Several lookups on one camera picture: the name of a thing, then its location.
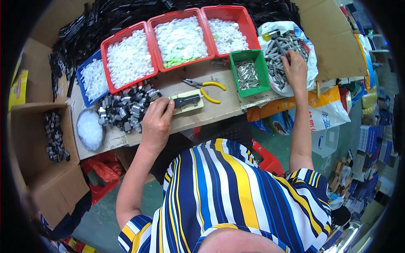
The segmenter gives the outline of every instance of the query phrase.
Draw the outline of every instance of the woman's arm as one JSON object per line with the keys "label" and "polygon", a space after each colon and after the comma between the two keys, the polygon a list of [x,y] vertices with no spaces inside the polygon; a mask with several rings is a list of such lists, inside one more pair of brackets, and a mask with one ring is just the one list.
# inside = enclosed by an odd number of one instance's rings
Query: woman's arm
{"label": "woman's arm", "polygon": [[290,149],[290,173],[301,168],[313,170],[312,139],[309,126],[307,72],[308,66],[304,59],[295,51],[287,51],[291,64],[281,56],[288,82],[295,96],[295,119],[292,128]]}
{"label": "woman's arm", "polygon": [[134,216],[142,214],[140,207],[145,181],[156,158],[166,146],[173,111],[174,102],[168,98],[158,98],[146,111],[142,121],[142,142],[117,195],[115,213],[120,229]]}

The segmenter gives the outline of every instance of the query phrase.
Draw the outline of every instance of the blue yellow white striped blouse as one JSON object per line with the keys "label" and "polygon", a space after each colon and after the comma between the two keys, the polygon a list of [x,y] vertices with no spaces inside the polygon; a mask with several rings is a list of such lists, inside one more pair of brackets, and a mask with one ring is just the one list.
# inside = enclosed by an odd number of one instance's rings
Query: blue yellow white striped blouse
{"label": "blue yellow white striped blouse", "polygon": [[246,147],[216,139],[170,164],[153,219],[133,217],[118,241],[125,252],[197,252],[212,231],[259,234],[286,252],[317,252],[330,231],[327,180],[302,168],[287,180],[260,170]]}

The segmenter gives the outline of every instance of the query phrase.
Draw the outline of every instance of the yellow-handled pliers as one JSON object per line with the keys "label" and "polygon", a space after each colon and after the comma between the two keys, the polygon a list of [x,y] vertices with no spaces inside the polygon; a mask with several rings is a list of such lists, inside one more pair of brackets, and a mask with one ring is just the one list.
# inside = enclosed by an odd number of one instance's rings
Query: yellow-handled pliers
{"label": "yellow-handled pliers", "polygon": [[209,97],[209,96],[205,93],[205,91],[203,90],[203,86],[215,85],[215,86],[218,86],[219,88],[221,88],[221,89],[223,89],[223,90],[226,90],[225,86],[223,86],[223,85],[220,84],[220,83],[214,82],[214,81],[201,83],[201,82],[195,82],[195,81],[191,80],[190,78],[186,78],[186,79],[183,80],[183,82],[185,82],[186,84],[188,84],[188,85],[190,85],[190,86],[199,88],[199,89],[200,89],[200,92],[201,92],[201,94],[204,96],[204,98],[206,98],[208,101],[210,101],[210,102],[212,102],[212,103],[215,103],[215,104],[220,104],[221,101],[215,100],[215,99],[212,99],[211,97]]}

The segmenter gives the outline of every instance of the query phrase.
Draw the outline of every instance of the metal bowl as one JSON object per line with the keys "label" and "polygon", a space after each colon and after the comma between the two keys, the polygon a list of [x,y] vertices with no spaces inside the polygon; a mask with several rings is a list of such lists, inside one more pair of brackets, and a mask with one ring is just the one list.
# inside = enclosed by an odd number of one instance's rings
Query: metal bowl
{"label": "metal bowl", "polygon": [[86,150],[92,151],[92,152],[96,152],[96,151],[101,147],[102,143],[104,142],[106,130],[105,130],[105,127],[102,126],[102,138],[101,138],[101,142],[100,142],[100,144],[97,146],[96,149],[91,149],[91,148],[87,147],[86,145],[84,145],[84,143],[83,143],[81,137],[79,136],[79,130],[78,130],[78,128],[77,128],[77,123],[79,122],[79,119],[80,119],[81,115],[83,114],[83,112],[86,112],[86,111],[90,111],[90,112],[92,112],[92,113],[95,113],[95,114],[97,115],[97,117],[98,117],[98,113],[97,113],[95,110],[86,108],[86,109],[84,109],[83,111],[81,111],[80,114],[79,114],[79,116],[77,117],[77,121],[76,121],[76,133],[77,133],[77,137],[78,137],[78,139],[79,139],[79,141],[80,141],[80,144],[81,144]]}

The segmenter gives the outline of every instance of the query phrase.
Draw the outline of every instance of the orange plastic bag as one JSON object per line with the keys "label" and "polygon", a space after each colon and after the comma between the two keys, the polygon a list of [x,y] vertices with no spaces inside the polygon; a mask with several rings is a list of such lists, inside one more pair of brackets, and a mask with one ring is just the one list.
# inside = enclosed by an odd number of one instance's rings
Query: orange plastic bag
{"label": "orange plastic bag", "polygon": [[87,163],[105,182],[119,179],[125,173],[125,170],[114,151],[95,155],[88,159]]}

